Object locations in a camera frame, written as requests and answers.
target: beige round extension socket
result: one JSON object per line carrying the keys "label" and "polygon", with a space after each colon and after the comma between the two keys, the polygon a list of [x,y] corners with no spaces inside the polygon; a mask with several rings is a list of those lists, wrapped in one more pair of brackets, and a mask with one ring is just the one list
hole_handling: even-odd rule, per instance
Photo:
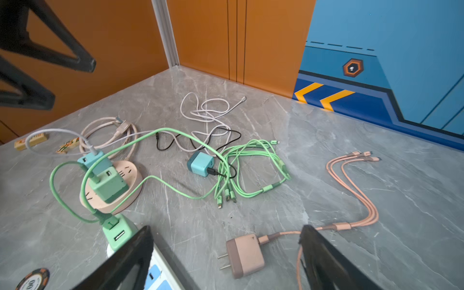
{"label": "beige round extension socket", "polygon": [[[116,171],[121,175],[122,179],[129,185],[129,190],[124,192],[120,197],[115,199],[111,203],[104,202],[90,187],[89,181],[87,180],[87,184],[85,185],[85,197],[90,203],[90,205],[103,212],[103,213],[110,213],[118,204],[121,203],[123,199],[125,199],[129,193],[131,193],[137,185],[142,182],[142,175],[140,174],[137,167],[135,167],[134,163],[126,160],[121,161],[113,161],[113,166],[116,168]],[[128,198],[113,214],[120,213],[124,209],[126,209],[130,204],[137,198],[142,187],[139,187],[130,198]],[[81,204],[84,206],[84,201],[82,197],[80,198]]]}

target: yellow chevron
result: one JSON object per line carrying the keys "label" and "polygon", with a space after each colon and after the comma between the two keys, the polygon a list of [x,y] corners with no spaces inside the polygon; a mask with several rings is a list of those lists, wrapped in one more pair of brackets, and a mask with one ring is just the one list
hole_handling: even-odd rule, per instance
{"label": "yellow chevron", "polygon": [[342,90],[342,91],[339,91],[336,94],[333,94],[331,96],[328,96],[327,98],[322,99],[321,104],[324,107],[324,109],[330,110],[330,111],[333,112],[334,109],[332,108],[330,103],[333,102],[333,101],[336,101],[336,100],[340,100],[341,98],[344,98],[344,97],[349,96],[351,94],[354,94],[354,92],[350,91],[350,90]]}
{"label": "yellow chevron", "polygon": [[298,101],[307,104],[308,102],[304,99],[303,95],[309,93],[312,90],[322,87],[323,84],[312,83],[309,86],[302,88],[301,90],[295,92],[295,96]]}

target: black line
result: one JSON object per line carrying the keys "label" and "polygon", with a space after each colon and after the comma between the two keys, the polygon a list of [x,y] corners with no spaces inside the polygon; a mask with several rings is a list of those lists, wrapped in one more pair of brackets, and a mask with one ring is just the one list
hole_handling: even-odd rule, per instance
{"label": "black line", "polygon": [[[316,46],[310,46],[310,45],[305,45],[305,47],[326,49],[326,50],[328,50],[328,51],[335,51],[335,52],[344,52],[344,51],[339,51],[339,50],[336,50],[336,49],[322,48],[322,47],[316,47]],[[367,55],[368,57],[376,57],[375,55],[372,55],[372,54],[364,54],[364,53],[358,53],[358,52],[346,52],[346,53],[359,54],[359,55]]]}
{"label": "black line", "polygon": [[238,81],[238,0],[235,4],[235,81]]}
{"label": "black line", "polygon": [[246,12],[247,10],[248,10],[248,0],[245,1],[245,40],[243,41],[243,84],[245,84]]}
{"label": "black line", "polygon": [[3,124],[3,126],[5,126],[5,127],[8,129],[8,130],[10,130],[10,131],[11,131],[13,134],[15,134],[15,135],[16,135],[16,137],[19,137],[19,135],[18,135],[18,134],[16,134],[16,132],[15,132],[15,131],[13,131],[13,130],[12,130],[10,127],[8,127],[8,126],[7,126],[5,123],[3,123],[3,121],[2,121],[2,120],[0,120],[0,123],[2,123],[2,124]]}
{"label": "black line", "polygon": [[229,80],[231,79],[231,45],[229,43],[229,0],[227,0],[227,55],[229,58],[227,59],[229,62]]}
{"label": "black line", "polygon": [[451,136],[451,137],[464,139],[464,135],[448,132],[448,131],[445,131],[443,129],[438,129],[438,128],[430,127],[430,126],[427,126],[427,125],[424,125],[424,124],[421,124],[421,123],[416,123],[416,122],[406,120],[403,117],[403,113],[401,112],[401,109],[400,109],[398,103],[396,102],[395,95],[393,94],[393,91],[391,89],[382,88],[382,87],[378,87],[378,86],[374,86],[374,85],[370,85],[370,84],[358,83],[358,82],[349,81],[349,80],[342,79],[342,78],[337,78],[337,77],[325,76],[325,75],[321,75],[321,74],[313,73],[313,72],[309,72],[309,71],[301,71],[300,70],[299,73],[304,74],[304,75],[308,75],[308,76],[313,76],[313,77],[320,77],[320,78],[328,79],[328,80],[339,82],[339,83],[351,84],[351,85],[355,85],[355,86],[370,89],[370,90],[377,90],[377,91],[384,92],[384,93],[387,94],[388,98],[390,99],[390,103],[393,106],[393,110],[396,113],[398,121],[400,121],[401,123],[406,123],[406,124],[421,127],[421,128],[427,129],[427,130],[439,132],[441,134],[445,134],[445,135],[448,135],[448,136]]}
{"label": "black line", "polygon": [[458,85],[458,83],[464,78],[464,74],[462,75],[462,77],[451,87],[451,89],[445,94],[445,96],[443,98],[441,98],[440,102],[438,102],[438,104],[435,105],[435,107],[433,107],[433,109],[427,114],[427,116],[425,116],[425,118],[420,122],[421,124],[430,116],[430,114],[433,113],[433,111],[438,107],[438,105],[441,104],[442,101],[444,101],[444,99],[451,93],[451,91],[454,89],[454,87],[456,87]]}
{"label": "black line", "polygon": [[463,110],[464,106],[453,116],[453,118],[446,122],[446,124],[443,127],[441,127],[441,129],[445,129],[445,127],[448,126],[448,124],[451,123],[451,121],[453,121],[453,119],[456,118]]}

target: gray metal corner trim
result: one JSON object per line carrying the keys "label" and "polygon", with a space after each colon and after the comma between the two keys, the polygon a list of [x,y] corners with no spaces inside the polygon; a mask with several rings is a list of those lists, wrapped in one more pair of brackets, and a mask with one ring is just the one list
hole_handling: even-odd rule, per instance
{"label": "gray metal corner trim", "polygon": [[155,11],[156,22],[158,22],[158,29],[160,30],[168,65],[169,67],[179,65],[179,55],[177,55],[177,47],[175,45],[171,18],[169,17],[168,4],[166,0],[152,0],[151,3]]}

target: gray marble floor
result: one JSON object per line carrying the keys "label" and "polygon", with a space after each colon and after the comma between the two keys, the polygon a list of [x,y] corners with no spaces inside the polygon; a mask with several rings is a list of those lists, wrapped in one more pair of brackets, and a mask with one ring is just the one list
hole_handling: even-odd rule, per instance
{"label": "gray marble floor", "polygon": [[[324,167],[354,150],[372,150],[381,162],[349,166],[348,174],[377,205],[380,221],[372,226],[322,234],[384,289],[464,289],[464,153],[261,90],[184,67],[172,68],[74,112],[46,128],[81,131],[103,116],[120,116],[140,130],[172,127],[205,129],[184,119],[179,105],[197,92],[202,100],[224,97],[245,103],[223,117],[252,138],[279,140],[277,153],[292,180],[252,199],[238,197],[218,209],[212,196],[189,200],[150,180],[123,213],[139,226],[150,225],[156,244],[186,289],[296,289],[297,236],[263,246],[266,267],[234,280],[219,271],[228,239],[300,230],[366,216],[362,204],[336,183]],[[193,101],[186,108],[193,108]],[[111,136],[102,129],[91,141]],[[56,150],[69,135],[52,134],[38,146]],[[168,139],[161,138],[163,144]],[[222,141],[215,139],[213,144]],[[192,194],[209,190],[215,178],[186,169],[189,154],[173,146],[159,152],[155,139],[139,143],[132,161],[144,176],[154,174]],[[13,142],[0,146],[0,284],[14,289],[31,270],[50,269],[47,289],[69,289],[92,273],[106,257],[106,239],[98,225],[83,224],[54,199],[48,180],[59,163],[18,152]],[[251,191],[278,180],[266,158],[241,162],[240,181]],[[83,174],[68,168],[57,175],[57,189],[78,213],[89,216],[79,200]]]}

